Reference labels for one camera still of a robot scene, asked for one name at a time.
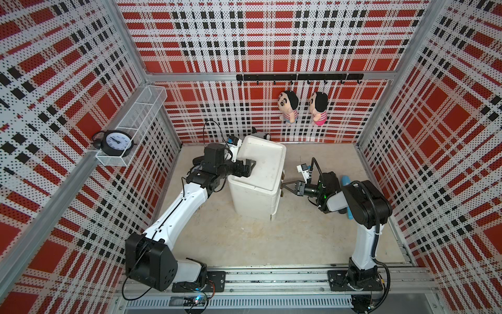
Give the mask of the white three-drawer cabinet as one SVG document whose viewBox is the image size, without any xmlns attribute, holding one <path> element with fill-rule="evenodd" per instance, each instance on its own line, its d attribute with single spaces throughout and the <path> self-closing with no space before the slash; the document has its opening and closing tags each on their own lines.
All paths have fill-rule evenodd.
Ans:
<svg viewBox="0 0 502 314">
<path fill-rule="evenodd" d="M 259 137 L 245 137 L 238 161 L 256 162 L 249 177 L 228 177 L 235 212 L 250 218 L 273 221 L 281 198 L 286 146 Z"/>
</svg>

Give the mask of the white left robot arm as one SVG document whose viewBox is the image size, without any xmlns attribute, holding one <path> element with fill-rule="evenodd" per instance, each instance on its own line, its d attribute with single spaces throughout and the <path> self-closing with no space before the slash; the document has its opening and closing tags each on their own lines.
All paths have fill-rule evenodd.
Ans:
<svg viewBox="0 0 502 314">
<path fill-rule="evenodd" d="M 236 146 L 211 143 L 204 155 L 182 178 L 182 190 L 166 211 L 142 234 L 132 234 L 125 241 L 125 275 L 164 291 L 180 285 L 188 291 L 203 290 L 208 279 L 207 265 L 194 259 L 178 260 L 173 255 L 176 240 L 196 211 L 230 175 L 249 177 L 254 160 L 239 160 Z"/>
</svg>

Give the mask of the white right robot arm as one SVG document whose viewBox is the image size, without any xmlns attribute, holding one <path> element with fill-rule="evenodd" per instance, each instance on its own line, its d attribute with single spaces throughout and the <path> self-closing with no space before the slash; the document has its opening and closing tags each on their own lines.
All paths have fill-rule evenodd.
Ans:
<svg viewBox="0 0 502 314">
<path fill-rule="evenodd" d="M 384 263 L 376 251 L 384 225 L 392 215 L 388 200 L 370 181 L 353 181 L 342 186 L 332 171 L 319 176 L 318 182 L 306 178 L 282 183 L 282 188 L 300 197 L 308 197 L 323 213 L 345 212 L 358 224 L 354 252 L 348 268 L 329 271 L 332 291 L 382 291 L 379 268 Z"/>
</svg>

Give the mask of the grey plush toy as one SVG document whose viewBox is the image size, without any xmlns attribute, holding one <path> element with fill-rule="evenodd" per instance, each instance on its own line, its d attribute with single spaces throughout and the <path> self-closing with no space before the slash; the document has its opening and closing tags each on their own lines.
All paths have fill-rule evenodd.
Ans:
<svg viewBox="0 0 502 314">
<path fill-rule="evenodd" d="M 255 127 L 252 127 L 251 136 L 258 137 L 260 139 L 265 139 L 268 141 L 271 140 L 271 135 L 269 133 L 258 131 Z"/>
</svg>

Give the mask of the black glasses case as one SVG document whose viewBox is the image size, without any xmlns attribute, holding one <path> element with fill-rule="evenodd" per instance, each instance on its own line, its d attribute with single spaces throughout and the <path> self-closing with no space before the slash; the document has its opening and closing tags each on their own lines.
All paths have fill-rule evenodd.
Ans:
<svg viewBox="0 0 502 314">
<path fill-rule="evenodd" d="M 205 157 L 204 156 L 199 156 L 196 157 L 192 160 L 192 163 L 194 166 L 200 165 L 202 161 L 204 161 Z"/>
</svg>

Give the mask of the boy doll striped shirt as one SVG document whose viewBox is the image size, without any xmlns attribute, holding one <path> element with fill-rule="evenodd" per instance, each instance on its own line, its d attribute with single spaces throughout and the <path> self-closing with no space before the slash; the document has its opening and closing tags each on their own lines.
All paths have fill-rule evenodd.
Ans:
<svg viewBox="0 0 502 314">
<path fill-rule="evenodd" d="M 283 91 L 278 96 L 278 109 L 287 124 L 294 124 L 298 118 L 299 99 L 293 91 Z"/>
</svg>

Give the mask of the boy doll pink shirt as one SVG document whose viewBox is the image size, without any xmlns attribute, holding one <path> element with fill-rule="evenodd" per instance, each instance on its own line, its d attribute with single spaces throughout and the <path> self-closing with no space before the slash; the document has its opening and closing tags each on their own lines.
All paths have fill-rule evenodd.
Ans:
<svg viewBox="0 0 502 314">
<path fill-rule="evenodd" d="M 328 118 L 328 95 L 323 92 L 315 92 L 309 98 L 308 105 L 313 123 L 317 126 L 323 126 Z"/>
</svg>

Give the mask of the black clock in basket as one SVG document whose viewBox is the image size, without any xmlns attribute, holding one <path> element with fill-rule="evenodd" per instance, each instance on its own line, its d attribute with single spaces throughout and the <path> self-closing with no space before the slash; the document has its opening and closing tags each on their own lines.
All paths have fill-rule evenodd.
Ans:
<svg viewBox="0 0 502 314">
<path fill-rule="evenodd" d="M 133 138 L 119 130 L 101 131 L 92 137 L 92 145 L 107 156 L 127 156 L 133 149 Z"/>
</svg>

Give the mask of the black hook rail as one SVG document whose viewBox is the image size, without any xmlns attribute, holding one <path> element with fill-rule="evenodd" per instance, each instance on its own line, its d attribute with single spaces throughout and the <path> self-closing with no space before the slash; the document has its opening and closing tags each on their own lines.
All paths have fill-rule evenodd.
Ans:
<svg viewBox="0 0 502 314">
<path fill-rule="evenodd" d="M 243 81 L 362 81 L 363 73 L 315 73 L 315 74 L 241 74 L 236 80 Z"/>
</svg>

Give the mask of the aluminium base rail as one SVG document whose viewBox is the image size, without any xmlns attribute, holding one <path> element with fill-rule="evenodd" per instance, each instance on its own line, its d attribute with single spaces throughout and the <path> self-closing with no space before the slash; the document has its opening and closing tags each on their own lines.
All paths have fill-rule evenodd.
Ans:
<svg viewBox="0 0 502 314">
<path fill-rule="evenodd" d="M 344 281 L 346 266 L 211 268 L 203 291 L 163 292 L 128 283 L 110 313 L 448 313 L 424 268 L 392 264 L 364 288 Z"/>
</svg>

